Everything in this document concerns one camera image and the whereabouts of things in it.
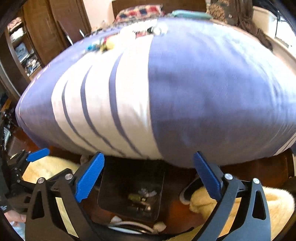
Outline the person's left hand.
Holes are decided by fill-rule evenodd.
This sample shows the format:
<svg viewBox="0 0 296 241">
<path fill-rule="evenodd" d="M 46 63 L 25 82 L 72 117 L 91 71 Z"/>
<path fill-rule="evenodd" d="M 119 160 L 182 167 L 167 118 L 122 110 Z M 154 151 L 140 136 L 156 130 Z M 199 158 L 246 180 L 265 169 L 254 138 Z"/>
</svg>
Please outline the person's left hand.
<svg viewBox="0 0 296 241">
<path fill-rule="evenodd" d="M 17 223 L 17 222 L 25 223 L 26 218 L 27 218 L 26 215 L 19 214 L 14 210 L 10 210 L 8 212 L 5 212 L 4 215 L 9 222 L 15 222 L 15 223 Z"/>
</svg>

